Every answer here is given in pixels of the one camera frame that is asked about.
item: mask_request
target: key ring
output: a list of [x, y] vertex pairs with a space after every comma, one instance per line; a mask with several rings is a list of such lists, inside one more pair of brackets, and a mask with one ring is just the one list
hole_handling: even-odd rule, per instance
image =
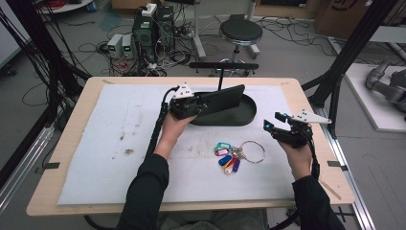
[[[252, 160], [249, 160], [249, 159], [247, 158], [247, 156], [245, 155], [245, 153], [244, 153], [244, 151], [243, 151], [243, 149], [242, 149], [242, 147], [243, 147], [245, 144], [247, 144], [247, 143], [254, 143], [254, 144], [257, 144], [257, 145], [262, 149], [262, 151], [263, 151], [263, 153], [262, 153], [262, 159], [260, 159], [259, 161], [252, 161]], [[259, 162], [261, 162], [261, 161], [263, 161], [263, 160], [265, 159], [265, 148], [264, 148], [260, 143], [258, 143], [258, 142], [256, 142], [256, 141], [246, 141], [246, 142], [242, 143], [239, 148], [240, 148], [241, 157], [244, 158], [244, 159], [245, 159], [246, 161], [248, 161], [248, 162], [257, 164], [257, 163], [259, 163]]]

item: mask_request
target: white shelf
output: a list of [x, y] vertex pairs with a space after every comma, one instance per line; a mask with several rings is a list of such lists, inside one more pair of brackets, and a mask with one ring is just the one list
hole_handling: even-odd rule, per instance
[[[59, 13], [59, 12], [69, 12], [73, 11], [79, 8], [82, 8], [84, 6], [87, 6], [87, 4], [93, 2], [93, 0], [82, 0], [80, 4], [65, 4], [65, 6], [53, 10], [53, 13]], [[50, 13], [47, 9], [42, 9], [44, 13]]]

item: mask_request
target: colorful key tag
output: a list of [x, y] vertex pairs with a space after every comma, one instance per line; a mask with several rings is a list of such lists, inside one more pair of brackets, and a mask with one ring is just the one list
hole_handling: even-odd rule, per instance
[[223, 158], [221, 158], [221, 159], [218, 161], [218, 164], [219, 164], [220, 166], [223, 166], [223, 165], [225, 165], [227, 162], [229, 162], [229, 161], [231, 160], [231, 158], [232, 158], [231, 155], [226, 155], [226, 156], [224, 156]]
[[233, 166], [234, 173], [236, 173], [238, 171], [239, 162], [241, 162], [241, 161], [238, 158], [237, 158], [236, 162], [234, 162], [234, 166]]
[[226, 174], [230, 174], [232, 172], [233, 172], [233, 165], [230, 165], [229, 167], [224, 169], [224, 173], [226, 173]]
[[218, 146], [215, 146], [215, 147], [214, 147], [214, 151], [222, 150], [222, 149], [227, 149], [227, 148], [225, 148], [225, 147], [218, 147]]
[[238, 158], [233, 157], [233, 159], [231, 159], [229, 162], [227, 162], [225, 165], [223, 165], [223, 169], [225, 169], [225, 168], [227, 168], [229, 166], [232, 166], [234, 164], [234, 162], [236, 162], [237, 159]]
[[230, 144], [228, 144], [228, 143], [224, 143], [224, 142], [219, 142], [218, 144], [217, 144], [217, 146], [219, 147], [219, 148], [227, 148], [227, 149], [231, 149], [231, 145]]
[[227, 149], [227, 148], [217, 149], [217, 150], [215, 151], [215, 155], [216, 155], [216, 156], [227, 155], [228, 153], [230, 153], [230, 151], [229, 151], [229, 149]]

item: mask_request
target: black tray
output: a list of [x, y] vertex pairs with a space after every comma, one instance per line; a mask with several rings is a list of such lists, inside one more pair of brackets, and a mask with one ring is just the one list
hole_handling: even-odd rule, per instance
[[208, 115], [197, 116], [191, 124], [196, 126], [242, 127], [250, 124], [257, 114], [257, 105], [242, 94], [239, 106]]

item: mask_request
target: person's hand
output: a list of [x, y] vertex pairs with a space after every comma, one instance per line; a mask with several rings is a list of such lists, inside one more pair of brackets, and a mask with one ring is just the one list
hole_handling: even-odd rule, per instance
[[292, 169], [292, 174], [295, 180], [298, 180], [307, 175], [311, 175], [311, 151], [308, 145], [293, 149], [290, 145], [278, 141], [282, 149], [286, 152], [287, 161]]
[[162, 125], [162, 135], [154, 153], [162, 155], [165, 159], [169, 159], [170, 152], [176, 145], [177, 139], [185, 130], [185, 127], [191, 122], [194, 117], [178, 120], [169, 112]]

